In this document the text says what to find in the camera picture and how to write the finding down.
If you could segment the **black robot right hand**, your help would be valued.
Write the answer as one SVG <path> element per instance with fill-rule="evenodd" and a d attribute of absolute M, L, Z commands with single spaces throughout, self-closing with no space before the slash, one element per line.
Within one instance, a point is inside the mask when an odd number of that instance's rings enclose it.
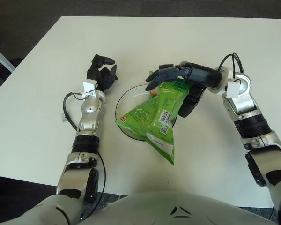
<path fill-rule="evenodd" d="M 180 117 L 187 117 L 197 106 L 207 87 L 218 87 L 222 74 L 212 68 L 202 65 L 181 62 L 179 65 L 164 64 L 146 79 L 149 82 L 146 91 L 156 88 L 163 82 L 171 82 L 182 77 L 188 84 L 192 84 L 187 96 L 178 111 Z"/>

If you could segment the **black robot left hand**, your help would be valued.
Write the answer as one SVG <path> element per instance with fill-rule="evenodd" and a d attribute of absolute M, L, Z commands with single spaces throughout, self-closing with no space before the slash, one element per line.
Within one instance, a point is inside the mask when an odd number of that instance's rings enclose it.
<path fill-rule="evenodd" d="M 115 60 L 96 54 L 87 71 L 87 79 L 97 81 L 96 89 L 104 92 L 118 80 L 116 71 Z"/>

